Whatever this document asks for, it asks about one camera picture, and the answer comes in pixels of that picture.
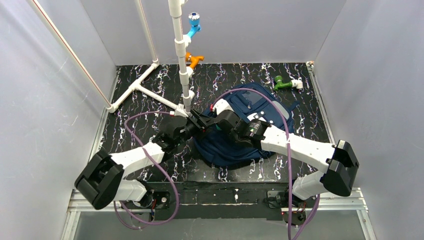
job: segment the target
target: pvc pipe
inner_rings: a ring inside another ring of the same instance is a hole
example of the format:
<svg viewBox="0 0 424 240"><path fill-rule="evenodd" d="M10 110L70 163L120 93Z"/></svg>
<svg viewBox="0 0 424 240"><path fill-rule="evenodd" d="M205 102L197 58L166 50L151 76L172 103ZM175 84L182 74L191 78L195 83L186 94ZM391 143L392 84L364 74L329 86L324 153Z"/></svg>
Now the pvc pipe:
<svg viewBox="0 0 424 240"><path fill-rule="evenodd" d="M152 35L150 34L149 27L147 25L146 15L143 9L142 1L141 0L134 0L134 1L136 5L139 6L137 7L137 12L141 20L141 26L143 27L144 36L147 41L148 49L150 50L151 59L153 60L153 62L157 62L158 57L156 56L155 47L153 46L153 41L152 41Z"/></svg>
<svg viewBox="0 0 424 240"><path fill-rule="evenodd" d="M135 89L135 86L140 85L142 83L142 81L150 74L153 72L153 70L155 70L156 68L158 68L159 64L154 62L152 63L147 69L146 71L139 77L137 78L129 87Z"/></svg>
<svg viewBox="0 0 424 240"><path fill-rule="evenodd" d="M153 70L155 70L158 66L159 66L158 63L156 62L152 63L150 67L148 67L146 71L143 72L143 74L139 78L137 78L133 83L131 83L128 89L118 98L118 100L116 100L107 109L109 113L114 113L118 109L118 107L125 101L125 99L127 99L128 96L137 89L137 86L139 86L142 83L142 81L146 79L147 76L149 76L149 74L152 73Z"/></svg>
<svg viewBox="0 0 424 240"><path fill-rule="evenodd" d="M183 14L181 6L184 0L168 0L169 14L172 17L173 31L175 35L175 52L178 56L179 80L182 88L182 100L186 113L190 112L191 99L189 94L188 80L189 76L186 69L186 43L183 39L183 25L181 23L181 15Z"/></svg>
<svg viewBox="0 0 424 240"><path fill-rule="evenodd" d="M43 7L41 7L40 3L37 0L27 0L29 2L29 5L31 5L36 13L41 14L41 20L43 21L47 28L54 34L57 35L57 37L60 39L59 42L62 42L63 45L67 48L69 53L72 55L72 57L76 60L78 65L81 67L82 71L87 75L88 79L91 81L91 83L94 85L94 87L97 89L98 93L101 95L101 97L104 99L104 101L107 104L107 109L112 108L111 102L108 100L108 98L103 94L102 90L100 90L97 83L94 81L93 77L90 75L89 71L87 71L84 64L80 61L78 56L75 54L74 50L72 50L71 46L69 46L68 42L65 40L64 36L62 36L61 32L58 30L56 25L53 23L53 21L50 19L50 17L47 15L47 13L44 11Z"/></svg>
<svg viewBox="0 0 424 240"><path fill-rule="evenodd" d="M155 100L157 100L157 101L165 104L166 106L168 106L168 107L170 107L170 108L172 108L174 110L177 109L177 105L175 103L173 103L173 102L171 102L169 100L166 100L165 98L163 98L163 97L157 95L156 93L154 93L154 92L152 92L152 91L150 91L150 90L142 87L141 85L138 85L136 87L136 89L139 90L140 92L146 94L147 96L149 96L149 97L151 97L151 98L153 98L153 99L155 99Z"/></svg>

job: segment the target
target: vertical pipe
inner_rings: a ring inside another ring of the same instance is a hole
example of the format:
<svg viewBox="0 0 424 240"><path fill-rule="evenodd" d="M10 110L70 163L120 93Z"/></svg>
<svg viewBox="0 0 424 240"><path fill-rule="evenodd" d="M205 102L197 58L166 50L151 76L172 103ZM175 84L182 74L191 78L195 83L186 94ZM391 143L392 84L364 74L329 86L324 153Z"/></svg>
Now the vertical pipe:
<svg viewBox="0 0 424 240"><path fill-rule="evenodd" d="M191 99L189 94L189 75L186 66L186 43L183 38L183 25L181 15L183 14L181 6L184 1L168 0L169 14L172 17L173 31L175 34L175 52L178 56L179 81L182 87L182 100L186 113L190 112Z"/></svg>
<svg viewBox="0 0 424 240"><path fill-rule="evenodd" d="M150 34L149 27L147 25L145 11L143 9L142 0L135 0L135 4L138 5L137 12L143 27L144 36L147 41L148 49L150 50L151 58L153 62L158 61L158 56L156 55L155 47L153 46L152 35Z"/></svg>

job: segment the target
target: white pipe on floor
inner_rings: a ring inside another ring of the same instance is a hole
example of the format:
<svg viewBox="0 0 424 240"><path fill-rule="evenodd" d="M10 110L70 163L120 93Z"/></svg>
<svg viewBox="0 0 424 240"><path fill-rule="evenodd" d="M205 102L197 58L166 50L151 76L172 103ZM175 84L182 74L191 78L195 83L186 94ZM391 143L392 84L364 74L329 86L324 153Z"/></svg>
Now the white pipe on floor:
<svg viewBox="0 0 424 240"><path fill-rule="evenodd" d="M128 89L122 94L122 96L120 96L118 98L118 100L116 100L116 102L112 103L112 105L107 109L109 111L109 113L114 113L118 107L124 102L125 99L128 98L128 96L134 92L135 90L137 90L138 86L140 86L140 84L142 83L142 81L144 79L146 79L149 74L151 72L153 72L153 70L155 70L157 67L159 66L159 64L157 64L156 62L152 63L150 65L150 67L147 68L147 70L139 77L137 78L137 80L135 80L133 83L131 83L131 85L128 87Z"/></svg>
<svg viewBox="0 0 424 240"><path fill-rule="evenodd" d="M163 98L163 97L157 95L156 93L154 93L154 92L152 92L152 91L150 91L150 90L142 87L141 85L138 85L136 87L136 89L139 90L140 92L146 94L147 96L149 96L149 97L151 97L151 98L153 98L153 99L155 99L155 100L157 100L157 101L165 104L166 106L168 106L168 107L170 107L170 108L172 108L174 110L177 109L177 105L175 103L173 103L173 102L171 102L169 100L166 100L165 98Z"/></svg>

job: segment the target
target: faucet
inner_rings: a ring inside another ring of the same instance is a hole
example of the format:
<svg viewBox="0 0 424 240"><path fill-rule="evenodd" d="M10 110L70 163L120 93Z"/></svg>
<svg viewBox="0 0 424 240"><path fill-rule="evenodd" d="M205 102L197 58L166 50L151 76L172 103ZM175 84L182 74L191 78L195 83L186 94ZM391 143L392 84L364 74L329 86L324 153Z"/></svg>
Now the faucet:
<svg viewBox="0 0 424 240"><path fill-rule="evenodd" d="M191 63L190 66L187 66L187 73L189 78L193 75L193 69L195 69L199 61L203 61L203 59L205 59L204 56L192 56L192 54L189 52L185 54L185 61Z"/></svg>
<svg viewBox="0 0 424 240"><path fill-rule="evenodd" d="M200 15L197 12L192 12L188 15L188 21L190 22L191 28L187 35L192 38L197 32L202 30L200 27Z"/></svg>

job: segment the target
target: blue faucet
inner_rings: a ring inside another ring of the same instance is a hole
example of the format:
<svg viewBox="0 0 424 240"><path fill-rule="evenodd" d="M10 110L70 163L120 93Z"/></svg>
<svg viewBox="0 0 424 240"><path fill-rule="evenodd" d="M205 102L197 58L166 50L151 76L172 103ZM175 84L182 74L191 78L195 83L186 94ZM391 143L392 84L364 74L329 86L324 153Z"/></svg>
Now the blue faucet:
<svg viewBox="0 0 424 240"><path fill-rule="evenodd" d="M187 35L192 38L197 32L202 30L200 27L200 15L197 12L192 12L188 15L188 21L190 22L191 28Z"/></svg>

